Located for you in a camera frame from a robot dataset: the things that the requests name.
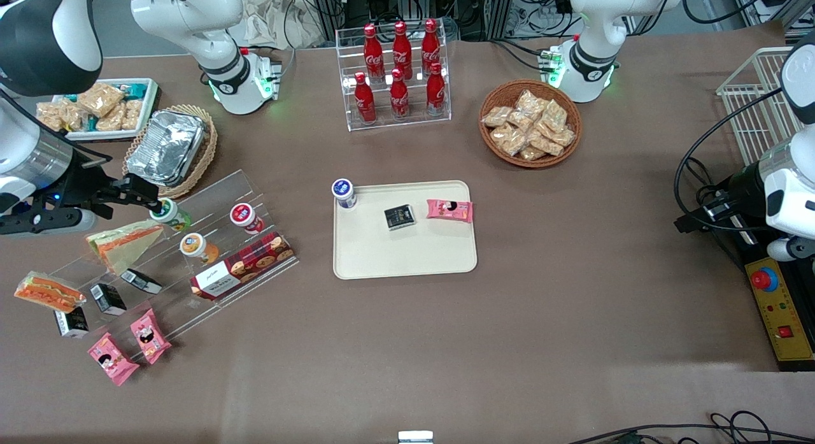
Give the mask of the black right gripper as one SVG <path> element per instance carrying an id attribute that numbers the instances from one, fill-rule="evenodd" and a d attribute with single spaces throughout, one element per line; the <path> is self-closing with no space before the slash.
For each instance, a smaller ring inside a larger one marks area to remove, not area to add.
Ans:
<path id="1" fill-rule="evenodd" d="M 122 191 L 118 180 L 108 176 L 102 166 L 89 164 L 89 157 L 74 151 L 63 176 L 51 186 L 36 191 L 30 197 L 34 207 L 46 209 L 76 208 L 94 214 L 113 213 L 113 204 L 138 205 L 149 211 L 159 211 L 159 189 L 140 176 L 124 176 Z"/>

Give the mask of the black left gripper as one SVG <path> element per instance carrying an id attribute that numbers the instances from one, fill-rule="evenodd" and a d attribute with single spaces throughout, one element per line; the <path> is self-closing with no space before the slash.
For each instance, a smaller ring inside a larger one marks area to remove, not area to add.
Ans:
<path id="1" fill-rule="evenodd" d="M 741 229 L 767 231 L 765 183 L 757 164 L 732 174 L 718 185 L 705 185 L 697 191 L 702 213 L 687 213 L 674 221 L 680 233 Z"/>

